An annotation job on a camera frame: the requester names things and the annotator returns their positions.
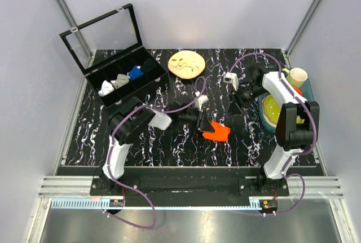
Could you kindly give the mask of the orange underwear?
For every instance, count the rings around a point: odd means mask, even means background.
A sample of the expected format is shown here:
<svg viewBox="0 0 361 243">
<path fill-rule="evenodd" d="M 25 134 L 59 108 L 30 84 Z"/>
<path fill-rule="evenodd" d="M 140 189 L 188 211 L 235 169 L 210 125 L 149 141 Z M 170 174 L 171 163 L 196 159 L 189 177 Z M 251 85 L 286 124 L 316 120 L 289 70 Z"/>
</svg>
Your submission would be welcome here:
<svg viewBox="0 0 361 243">
<path fill-rule="evenodd" d="M 211 126 L 214 129 L 214 132 L 204 132 L 202 136 L 205 139 L 212 140 L 215 142 L 227 142 L 228 136 L 231 132 L 231 129 L 227 126 L 224 126 L 218 122 L 212 121 Z"/>
</svg>

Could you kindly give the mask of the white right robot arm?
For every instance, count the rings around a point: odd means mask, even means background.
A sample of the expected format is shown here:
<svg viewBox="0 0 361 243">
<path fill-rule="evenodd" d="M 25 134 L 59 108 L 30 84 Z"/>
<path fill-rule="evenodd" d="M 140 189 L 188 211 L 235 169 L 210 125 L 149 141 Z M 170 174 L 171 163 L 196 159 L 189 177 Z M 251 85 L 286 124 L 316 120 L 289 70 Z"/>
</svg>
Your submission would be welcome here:
<svg viewBox="0 0 361 243">
<path fill-rule="evenodd" d="M 285 178 L 295 157 L 313 151 L 318 138 L 320 106 L 301 96 L 275 68 L 252 67 L 251 81 L 243 88 L 239 87 L 236 73 L 227 72 L 223 81 L 232 84 L 230 98 L 238 110 L 266 92 L 280 107 L 275 129 L 277 146 L 256 181 L 258 193 L 268 196 L 276 190 L 275 180 Z"/>
</svg>

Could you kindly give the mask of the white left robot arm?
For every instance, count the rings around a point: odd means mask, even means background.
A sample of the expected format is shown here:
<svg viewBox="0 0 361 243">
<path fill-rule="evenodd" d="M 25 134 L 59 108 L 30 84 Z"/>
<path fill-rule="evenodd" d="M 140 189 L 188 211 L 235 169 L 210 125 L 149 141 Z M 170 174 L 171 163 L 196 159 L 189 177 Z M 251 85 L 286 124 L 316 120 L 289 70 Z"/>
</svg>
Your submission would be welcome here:
<svg viewBox="0 0 361 243">
<path fill-rule="evenodd" d="M 195 100 L 181 106 L 174 102 L 174 110 L 165 111 L 152 105 L 143 104 L 137 97 L 132 97 L 122 104 L 109 120 L 109 150 L 102 173 L 106 178 L 102 189 L 109 195 L 117 195 L 122 188 L 119 180 L 124 174 L 127 154 L 132 144 L 138 141 L 141 133 L 154 127 L 165 131 L 176 123 L 188 123 L 201 133 L 215 133 L 215 128 L 205 115 L 203 105 L 208 101 L 206 95 L 199 95 Z"/>
</svg>

